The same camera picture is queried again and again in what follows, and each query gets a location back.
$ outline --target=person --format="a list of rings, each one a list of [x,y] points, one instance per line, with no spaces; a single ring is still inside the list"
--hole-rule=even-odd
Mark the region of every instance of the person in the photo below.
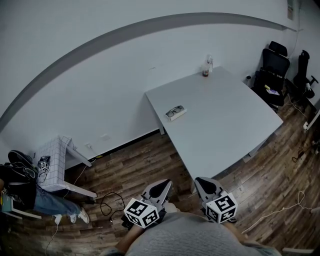
[[[35,210],[47,215],[69,215],[73,224],[77,217],[87,224],[90,222],[85,209],[38,187],[36,181],[24,175],[30,169],[23,167],[23,170],[11,165],[0,166],[0,192],[3,193],[5,189],[22,210]]]
[[[187,212],[168,212],[162,222],[143,229],[134,225],[100,256],[280,256],[272,247],[248,239],[229,222],[218,224]]]

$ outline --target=gray shirt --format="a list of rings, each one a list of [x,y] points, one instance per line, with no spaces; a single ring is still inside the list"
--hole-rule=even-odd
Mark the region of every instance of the gray shirt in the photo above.
[[[116,248],[101,256],[122,256]],[[129,248],[128,256],[212,255],[280,256],[258,243],[241,244],[226,227],[186,212],[167,213],[162,223],[148,228]]]

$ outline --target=wooden floor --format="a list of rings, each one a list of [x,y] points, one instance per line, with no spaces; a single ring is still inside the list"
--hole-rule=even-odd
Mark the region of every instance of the wooden floor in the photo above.
[[[279,116],[284,124],[253,159],[247,163],[240,160],[216,177],[239,203],[236,226],[241,231],[272,211],[296,204],[299,191],[305,192],[303,206],[320,206],[320,154],[315,155],[310,150],[297,163],[292,161],[299,150],[310,145],[317,132],[313,129],[305,134],[302,131],[305,118],[291,106],[285,105]],[[79,166],[68,170],[68,181],[73,183],[82,169],[83,166]],[[113,191],[128,203],[148,184],[167,178],[174,186],[170,201],[181,211],[201,215],[199,197],[190,193],[188,172],[169,137],[159,133],[96,160],[76,184],[95,191],[97,202]],[[68,198],[74,202],[87,200],[73,193]],[[107,196],[104,201],[114,210],[123,207],[115,195]],[[99,204],[84,204],[83,207],[90,215],[90,224],[78,219],[72,225],[64,216],[47,255],[98,255],[127,232],[121,226],[120,212],[113,216],[111,223],[108,216],[102,215]],[[308,210],[296,206],[264,219],[248,235],[278,250],[283,247],[313,249],[320,243],[319,219],[319,214],[311,215]],[[37,256],[44,255],[57,226],[51,216],[22,221],[1,215],[1,229],[2,249],[8,255]]]

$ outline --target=black office chair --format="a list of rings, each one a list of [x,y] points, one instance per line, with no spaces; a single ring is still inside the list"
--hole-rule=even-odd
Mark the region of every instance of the black office chair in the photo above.
[[[287,56],[287,48],[272,41],[269,49],[263,49],[263,65],[260,71],[255,72],[252,90],[276,111],[278,110],[277,106],[284,105],[287,96],[287,93],[284,95],[282,93],[285,75],[290,66]],[[268,92],[266,86],[275,91],[275,94]]]
[[[300,97],[305,96],[308,99],[311,99],[315,96],[315,93],[311,88],[308,89],[306,85],[309,84],[311,86],[314,82],[317,82],[318,84],[319,82],[313,76],[311,76],[312,77],[311,81],[309,81],[309,79],[307,78],[307,68],[308,68],[309,59],[310,59],[309,53],[307,53],[305,50],[302,50],[302,53],[299,56],[299,61],[298,61],[299,63],[298,74],[296,74],[296,76],[294,77],[293,83],[297,87],[297,91],[298,91],[298,94],[300,94]]]

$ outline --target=white cable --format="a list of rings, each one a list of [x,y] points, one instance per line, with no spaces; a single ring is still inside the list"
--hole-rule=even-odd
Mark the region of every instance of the white cable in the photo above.
[[[296,49],[296,46],[297,46],[297,41],[298,41],[299,32],[300,32],[300,9],[301,9],[301,6],[302,6],[302,2],[303,1],[301,1],[301,4],[300,4],[299,9],[298,9],[298,31],[296,32],[296,38],[295,38],[294,47],[293,47],[292,52],[291,52],[291,54],[290,54],[288,59],[291,58],[291,56],[295,52],[295,49]]]
[[[57,224],[57,225],[56,225],[56,231],[55,231],[54,235],[51,237],[50,242],[48,243],[48,245],[47,245],[47,246],[46,246],[46,248],[45,248],[45,251],[44,251],[45,256],[47,256],[47,249],[48,249],[48,246],[50,245],[51,241],[54,239],[54,237],[55,237],[56,233],[58,232],[58,229],[59,229],[59,225]]]
[[[100,156],[99,154],[97,154],[96,151],[94,151],[94,149],[93,149],[92,147],[90,147],[90,149],[91,149],[91,151],[92,151],[97,157]]]
[[[291,106],[291,105],[293,105],[293,104],[295,104],[295,103],[297,103],[297,102],[299,102],[299,101],[301,101],[301,99],[299,99],[299,100],[297,100],[297,101],[295,101],[295,102],[293,102],[293,103],[290,103],[290,104],[287,104],[287,103],[285,103],[287,106]]]
[[[75,182],[73,183],[76,184],[77,180],[80,178],[80,176],[82,175],[82,173],[85,171],[85,169],[87,168],[87,165],[83,168],[82,172],[80,173],[80,175],[78,176],[78,178],[76,178]],[[68,192],[64,195],[63,198],[65,198],[68,194],[69,194],[70,190],[68,190]]]
[[[299,195],[300,195],[300,193],[303,194],[303,198],[301,199],[301,201],[299,201]],[[284,211],[284,210],[289,210],[289,209],[291,209],[292,207],[300,206],[302,209],[312,210],[312,208],[307,208],[307,207],[301,206],[301,202],[303,201],[304,198],[305,198],[305,193],[304,193],[303,191],[299,191],[299,192],[298,192],[298,203],[296,203],[295,205],[290,206],[289,208],[284,208],[284,207],[283,207],[281,210],[273,211],[273,212],[271,212],[269,215],[261,217],[261,218],[260,218],[256,223],[254,223],[251,227],[249,227],[249,228],[247,228],[245,231],[243,231],[242,234],[245,233],[245,232],[247,232],[247,231],[250,230],[251,228],[253,228],[256,224],[258,224],[258,223],[259,223],[261,220],[263,220],[264,218],[269,217],[269,216],[271,216],[272,214],[280,213],[280,212],[282,212],[282,211]]]
[[[291,102],[292,106],[294,106],[294,108],[296,110],[298,110],[302,115],[304,115],[305,119],[308,121],[308,117],[306,117],[306,115],[304,113],[301,112],[301,110],[299,108],[297,108],[292,102]]]

